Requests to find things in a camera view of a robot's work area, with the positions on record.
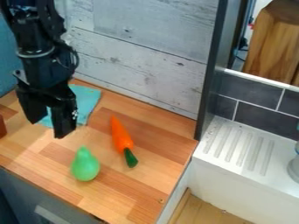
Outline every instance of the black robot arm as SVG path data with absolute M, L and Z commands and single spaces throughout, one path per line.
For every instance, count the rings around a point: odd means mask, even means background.
M 31 123 L 52 112 L 54 135 L 62 138 L 76 128 L 76 96 L 68 87 L 78 54 L 61 35 L 64 19 L 53 0 L 0 0 L 3 16 L 17 41 L 24 70 L 14 71 L 17 97 Z

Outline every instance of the gray tile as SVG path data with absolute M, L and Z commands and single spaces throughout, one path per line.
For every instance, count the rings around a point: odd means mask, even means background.
M 219 95 L 217 97 L 215 115 L 232 120 L 236 104 L 237 101 Z
M 282 89 L 234 75 L 224 74 L 219 93 L 269 109 L 276 109 L 282 95 Z
M 278 110 L 293 116 L 299 116 L 299 93 L 286 90 Z
M 296 130 L 299 119 L 293 116 L 240 102 L 235 121 L 282 137 L 299 140 L 299 131 Z

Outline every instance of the blue cloth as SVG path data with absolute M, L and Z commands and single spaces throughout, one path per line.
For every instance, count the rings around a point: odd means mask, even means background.
M 101 98 L 101 91 L 90 87 L 69 85 L 77 96 L 78 118 L 77 123 L 86 125 L 89 114 L 93 112 L 98 100 Z M 39 123 L 52 128 L 51 110 L 47 108 L 48 116 L 44 117 Z

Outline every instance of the wooden countertop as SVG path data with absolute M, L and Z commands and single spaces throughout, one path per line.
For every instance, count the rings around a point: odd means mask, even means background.
M 192 139 L 195 121 L 106 89 L 88 125 L 61 140 L 52 137 L 51 129 L 26 120 L 15 92 L 0 99 L 0 114 L 8 130 L 0 139 L 2 167 L 110 223 L 155 223 L 197 145 Z M 112 114 L 136 144 L 139 164 L 134 169 L 112 145 Z M 101 161 L 100 174 L 86 183 L 69 171 L 81 145 Z

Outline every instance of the white wood-panel wall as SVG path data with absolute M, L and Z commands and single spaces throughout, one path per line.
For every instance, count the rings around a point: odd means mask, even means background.
M 218 0 L 56 1 L 76 76 L 196 118 Z

